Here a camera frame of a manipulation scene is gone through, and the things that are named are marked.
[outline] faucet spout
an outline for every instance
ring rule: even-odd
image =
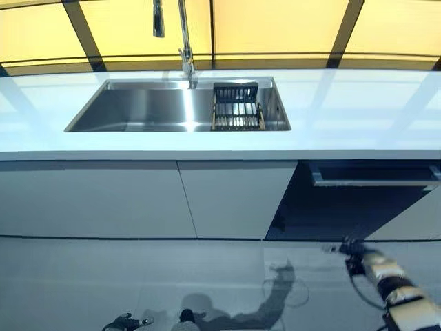
[[[190,39],[187,25],[187,13],[185,11],[185,0],[178,0],[179,14],[181,16],[181,30],[184,47],[179,48],[179,54],[182,59],[182,70],[187,76],[190,88],[194,88],[192,76],[194,74],[193,51],[190,46]]]

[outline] countertop edge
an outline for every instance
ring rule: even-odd
[[[260,150],[260,151],[17,151],[0,152],[0,161],[288,161],[326,159],[438,160],[440,150]]]

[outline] sink basin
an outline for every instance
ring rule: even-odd
[[[290,130],[271,77],[186,80],[107,80],[86,103],[66,132],[211,131],[215,83],[257,83],[266,131]]]

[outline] white cabinet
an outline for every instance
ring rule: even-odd
[[[0,234],[195,237],[176,162],[0,162]]]
[[[178,162],[197,237],[265,238],[296,164]]]
[[[439,239],[441,234],[441,187],[436,188],[404,212],[384,224],[367,239]]]

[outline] drawer handle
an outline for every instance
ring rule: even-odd
[[[368,180],[368,179],[323,179],[320,168],[315,164],[310,164],[309,169],[312,173],[314,186],[440,186],[441,170],[436,166],[429,166],[432,172],[432,180]]]

